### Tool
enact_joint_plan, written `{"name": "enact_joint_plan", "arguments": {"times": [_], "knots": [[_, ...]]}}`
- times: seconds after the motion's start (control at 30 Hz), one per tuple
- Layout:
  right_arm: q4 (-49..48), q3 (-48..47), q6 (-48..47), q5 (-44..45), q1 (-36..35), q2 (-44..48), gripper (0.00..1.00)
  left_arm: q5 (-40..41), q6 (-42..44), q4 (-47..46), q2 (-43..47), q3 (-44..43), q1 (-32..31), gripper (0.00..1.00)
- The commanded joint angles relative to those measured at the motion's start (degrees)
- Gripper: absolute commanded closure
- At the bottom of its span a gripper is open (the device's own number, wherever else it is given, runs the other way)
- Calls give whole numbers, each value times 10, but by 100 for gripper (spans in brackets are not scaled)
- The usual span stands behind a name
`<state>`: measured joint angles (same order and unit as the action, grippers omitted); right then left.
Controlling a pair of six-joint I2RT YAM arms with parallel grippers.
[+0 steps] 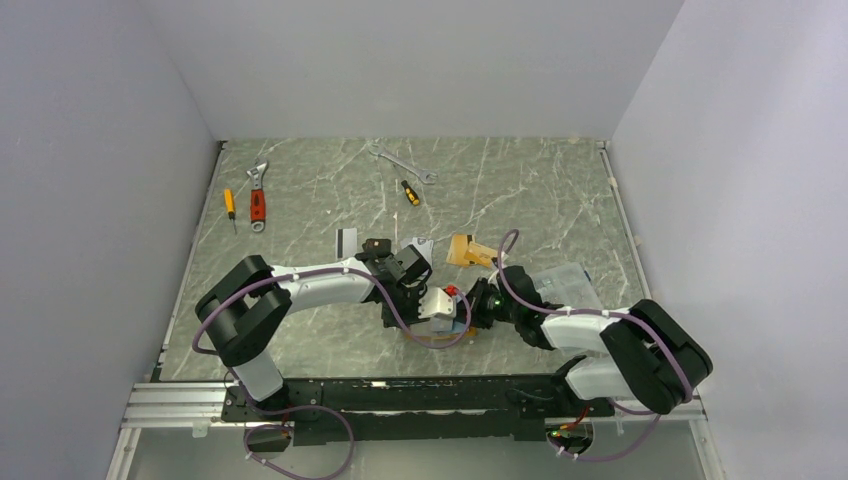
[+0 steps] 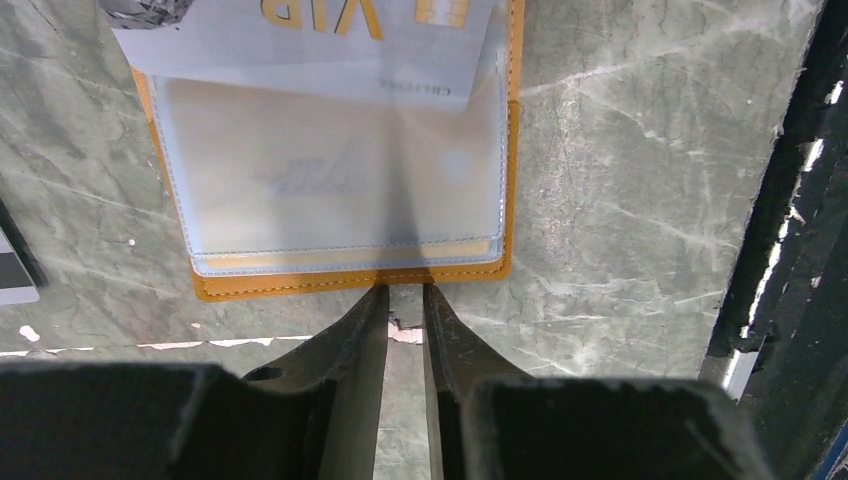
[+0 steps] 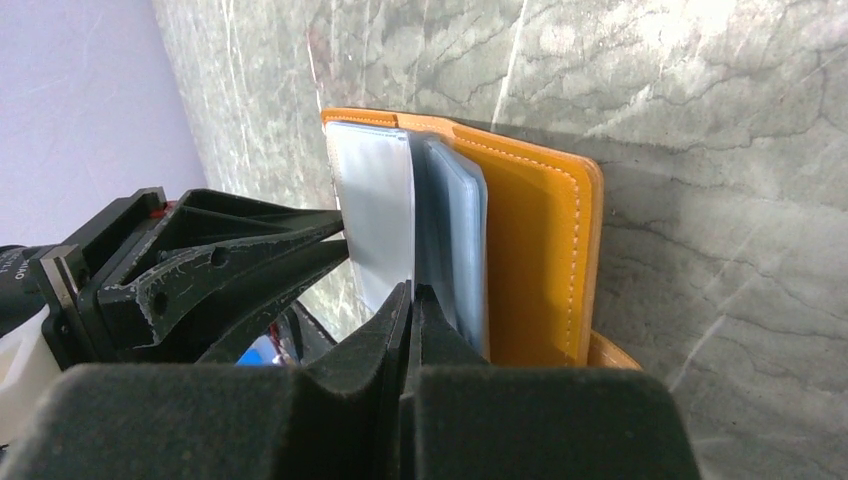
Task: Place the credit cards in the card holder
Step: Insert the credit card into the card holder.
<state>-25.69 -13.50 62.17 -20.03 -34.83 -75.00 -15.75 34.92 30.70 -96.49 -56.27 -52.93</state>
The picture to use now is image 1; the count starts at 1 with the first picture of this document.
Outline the white striped credit card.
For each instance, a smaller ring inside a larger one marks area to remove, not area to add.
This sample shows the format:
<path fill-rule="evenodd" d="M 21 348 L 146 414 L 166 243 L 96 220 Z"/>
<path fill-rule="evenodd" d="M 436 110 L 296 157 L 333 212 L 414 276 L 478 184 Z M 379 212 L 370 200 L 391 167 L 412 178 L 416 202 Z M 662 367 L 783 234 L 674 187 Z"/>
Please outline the white striped credit card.
<path fill-rule="evenodd" d="M 340 228 L 336 231 L 336 257 L 339 260 L 354 257 L 358 252 L 358 230 L 356 228 Z"/>

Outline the orange leather card holder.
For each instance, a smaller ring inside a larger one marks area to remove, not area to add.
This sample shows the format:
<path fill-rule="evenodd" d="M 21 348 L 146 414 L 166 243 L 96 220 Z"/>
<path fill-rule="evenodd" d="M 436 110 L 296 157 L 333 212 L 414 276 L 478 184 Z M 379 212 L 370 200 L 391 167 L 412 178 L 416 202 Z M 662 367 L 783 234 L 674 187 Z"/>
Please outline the orange leather card holder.
<path fill-rule="evenodd" d="M 427 344 L 444 345 L 460 337 L 473 338 L 478 334 L 478 328 L 469 327 L 463 334 L 465 325 L 453 322 L 446 330 L 434 330 L 429 323 L 418 323 L 410 326 L 411 333 L 403 333 L 403 336 L 413 341 L 412 337 L 418 337 Z"/>

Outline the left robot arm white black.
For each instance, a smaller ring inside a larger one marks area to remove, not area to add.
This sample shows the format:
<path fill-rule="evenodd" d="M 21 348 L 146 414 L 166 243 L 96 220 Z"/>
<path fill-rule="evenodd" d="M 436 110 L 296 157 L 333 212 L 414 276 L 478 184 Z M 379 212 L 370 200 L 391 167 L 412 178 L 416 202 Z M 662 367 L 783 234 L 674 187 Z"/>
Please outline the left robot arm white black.
<path fill-rule="evenodd" d="M 311 267 L 271 266 L 249 255 L 196 304 L 195 315 L 219 357 L 248 392 L 248 407 L 264 420 L 287 406 L 288 387 L 268 351 L 286 316 L 340 303 L 382 305 L 390 325 L 418 314 L 431 264 L 417 247 L 383 248 Z"/>

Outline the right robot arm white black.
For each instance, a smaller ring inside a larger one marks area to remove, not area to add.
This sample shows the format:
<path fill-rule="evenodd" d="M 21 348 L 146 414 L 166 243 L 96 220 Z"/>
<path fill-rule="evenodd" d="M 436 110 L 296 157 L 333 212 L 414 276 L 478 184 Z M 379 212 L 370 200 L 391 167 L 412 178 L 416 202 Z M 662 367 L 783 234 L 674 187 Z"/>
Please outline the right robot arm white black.
<path fill-rule="evenodd" d="M 473 326 L 512 325 L 529 346 L 566 354 L 552 376 L 551 401 L 574 415 L 589 401 L 627 398 L 668 414 L 690 401 L 714 369 L 712 359 L 656 301 L 629 308 L 573 308 L 544 300 L 520 266 L 479 279 L 460 309 Z"/>

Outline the grey credit card stack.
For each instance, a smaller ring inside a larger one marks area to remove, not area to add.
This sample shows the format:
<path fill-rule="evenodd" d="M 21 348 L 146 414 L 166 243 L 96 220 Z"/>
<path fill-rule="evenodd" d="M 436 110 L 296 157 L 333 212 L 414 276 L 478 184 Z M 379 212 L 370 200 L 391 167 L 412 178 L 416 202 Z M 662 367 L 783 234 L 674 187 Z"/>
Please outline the grey credit card stack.
<path fill-rule="evenodd" d="M 400 241 L 400 248 L 413 246 L 428 263 L 433 264 L 434 241 L 424 237 L 409 237 Z"/>

